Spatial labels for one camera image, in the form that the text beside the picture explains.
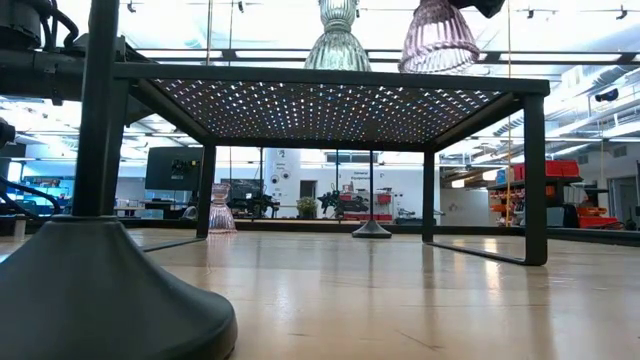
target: wooden floor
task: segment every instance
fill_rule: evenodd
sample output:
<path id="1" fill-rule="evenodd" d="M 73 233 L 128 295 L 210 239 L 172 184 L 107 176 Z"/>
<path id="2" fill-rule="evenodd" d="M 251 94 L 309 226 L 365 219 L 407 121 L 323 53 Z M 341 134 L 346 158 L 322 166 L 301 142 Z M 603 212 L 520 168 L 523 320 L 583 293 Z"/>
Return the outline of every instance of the wooden floor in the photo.
<path id="1" fill-rule="evenodd" d="M 522 255 L 519 238 L 438 241 Z M 551 241 L 549 264 L 525 268 L 418 236 L 244 232 L 149 255 L 233 303 L 236 360 L 640 359 L 638 248 Z"/>

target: ceiling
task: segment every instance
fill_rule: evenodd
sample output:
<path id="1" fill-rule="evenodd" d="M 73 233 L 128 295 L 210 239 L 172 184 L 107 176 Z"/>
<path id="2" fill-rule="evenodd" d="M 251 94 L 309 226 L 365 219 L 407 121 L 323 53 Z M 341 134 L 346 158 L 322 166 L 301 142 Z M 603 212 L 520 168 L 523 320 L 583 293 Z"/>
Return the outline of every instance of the ceiling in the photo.
<path id="1" fill-rule="evenodd" d="M 375 50 L 395 50 L 395 53 L 387 55 L 395 58 L 401 50 L 406 29 L 418 3 L 418 0 L 360 0 L 360 17 L 356 19 L 352 32 L 362 46 L 370 51 L 370 55 Z M 89 4 L 90 1 L 86 0 L 58 0 L 59 8 L 76 22 L 81 33 L 87 31 Z M 622 15 L 621 6 L 627 12 L 626 16 L 616 19 Z M 476 42 L 483 51 L 547 53 L 519 56 L 534 60 L 536 56 L 546 56 L 547 60 L 562 60 L 563 56 L 568 55 L 548 53 L 640 50 L 640 40 L 637 40 L 640 31 L 640 0 L 511 0 L 509 7 L 510 16 L 505 4 L 503 11 L 492 19 L 485 19 L 473 8 L 463 10 Z M 255 49 L 250 54 L 254 58 L 273 57 L 274 52 L 270 50 L 276 49 L 281 50 L 276 56 L 286 55 L 286 51 L 282 50 L 287 49 L 304 52 L 313 46 L 322 33 L 317 0 L 214 0 L 211 20 L 212 53 L 225 49 Z M 196 52 L 202 54 L 202 49 L 206 49 L 207 29 L 206 0 L 121 1 L 119 32 L 143 53 L 158 57 L 170 55 L 177 58 L 174 61 L 199 65 L 199 61 L 193 61 L 192 58 Z M 61 28 L 58 36 L 60 43 L 65 35 Z M 301 61 L 242 60 L 239 58 L 232 62 L 215 62 L 214 65 L 292 68 L 303 65 Z M 372 68 L 373 71 L 397 72 L 395 63 L 373 63 Z M 563 64 L 510 67 L 475 65 L 468 70 L 468 74 L 550 80 L 554 91 L 545 107 L 548 136 L 596 137 L 602 135 L 603 131 L 605 136 L 635 135 L 635 112 L 640 105 L 634 103 L 637 98 L 635 83 L 638 80 L 635 69 L 626 69 L 628 71 L 614 80 L 614 85 L 594 85 L 594 79 L 606 70 L 611 70 L 611 67 L 574 67 Z M 621 95 L 617 101 L 595 103 L 592 100 L 595 92 L 612 86 L 620 88 Z M 622 116 L 618 117 L 616 108 L 622 109 Z M 601 113 L 608 115 L 603 119 L 587 121 Z M 71 152 L 77 147 L 79 103 L 67 101 L 63 106 L 56 107 L 48 100 L 5 97 L 0 98 L 0 116 L 17 127 L 20 132 L 19 142 L 64 146 Z M 518 115 L 514 115 L 511 119 L 515 124 L 512 135 L 516 137 L 522 136 L 521 126 L 516 126 L 518 118 Z M 572 124 L 580 121 L 584 124 L 572 127 Z M 505 119 L 477 134 L 482 138 L 463 141 L 445 150 L 441 154 L 443 163 L 482 164 L 506 159 L 508 143 L 496 137 L 507 136 L 507 122 Z M 190 145 L 197 146 L 194 140 L 176 131 L 164 119 L 152 115 L 126 129 L 122 156 L 129 160 L 143 160 L 150 147 Z M 519 139 L 511 143 L 512 157 L 517 160 L 520 145 Z M 560 147 L 554 145 L 550 148 L 560 152 L 575 145 L 567 141 Z M 421 162 L 420 157 L 410 157 L 407 154 L 407 159 L 409 158 Z"/>

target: shelf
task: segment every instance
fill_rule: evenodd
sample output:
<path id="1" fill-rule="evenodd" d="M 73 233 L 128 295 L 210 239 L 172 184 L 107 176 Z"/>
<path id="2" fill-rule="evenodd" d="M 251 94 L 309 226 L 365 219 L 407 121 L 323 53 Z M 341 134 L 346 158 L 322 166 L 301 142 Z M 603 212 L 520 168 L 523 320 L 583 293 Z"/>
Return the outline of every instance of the shelf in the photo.
<path id="1" fill-rule="evenodd" d="M 563 182 L 568 185 L 568 184 L 580 182 L 580 181 L 582 181 L 581 177 L 547 177 L 545 183 L 553 184 L 556 182 Z M 511 183 L 512 188 L 523 187 L 523 186 L 524 186 L 524 181 L 513 181 Z M 507 188 L 507 184 L 487 186 L 487 190 L 504 190 L 506 188 Z"/>

